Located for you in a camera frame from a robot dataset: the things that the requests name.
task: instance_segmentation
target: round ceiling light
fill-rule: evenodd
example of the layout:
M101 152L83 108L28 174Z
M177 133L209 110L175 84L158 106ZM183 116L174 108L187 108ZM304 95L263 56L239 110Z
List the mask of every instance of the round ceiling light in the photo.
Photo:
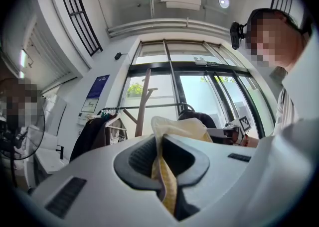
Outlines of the round ceiling light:
M219 4L222 8L228 8L229 7L229 0L219 0Z

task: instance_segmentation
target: sink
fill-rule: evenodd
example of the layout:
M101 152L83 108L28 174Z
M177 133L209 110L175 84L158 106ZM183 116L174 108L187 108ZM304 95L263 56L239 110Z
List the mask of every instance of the sink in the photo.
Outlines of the sink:
M35 154L39 163L49 175L62 169L69 163L67 159L61 160L60 153L53 150L39 148Z

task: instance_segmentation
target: ear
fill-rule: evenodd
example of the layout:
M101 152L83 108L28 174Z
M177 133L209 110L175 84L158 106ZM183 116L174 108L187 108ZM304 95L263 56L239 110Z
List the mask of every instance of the ear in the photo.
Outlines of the ear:
M286 22L287 21L287 17L285 17L281 12L279 11L275 11L274 12L274 15L276 18L280 19L281 21L283 22Z

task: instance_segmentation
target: fluorescent light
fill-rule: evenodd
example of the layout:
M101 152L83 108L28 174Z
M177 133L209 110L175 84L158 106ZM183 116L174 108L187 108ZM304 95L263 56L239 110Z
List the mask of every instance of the fluorescent light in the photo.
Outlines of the fluorescent light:
M219 0L219 4L222 8L228 8L229 7L229 0Z
M22 67L25 65L26 52L24 50L20 51L20 64Z

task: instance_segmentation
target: yellow fabric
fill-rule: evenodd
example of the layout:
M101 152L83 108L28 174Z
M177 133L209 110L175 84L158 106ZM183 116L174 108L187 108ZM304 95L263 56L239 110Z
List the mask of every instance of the yellow fabric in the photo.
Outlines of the yellow fabric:
M177 198L177 180L162 157L161 139L163 135L175 134L206 142L213 141L207 132L206 126L196 118L172 121L163 117L154 116L151 124L156 138L158 152L158 156L152 166L152 179L158 179L164 183L165 196L162 202L167 210L174 215Z

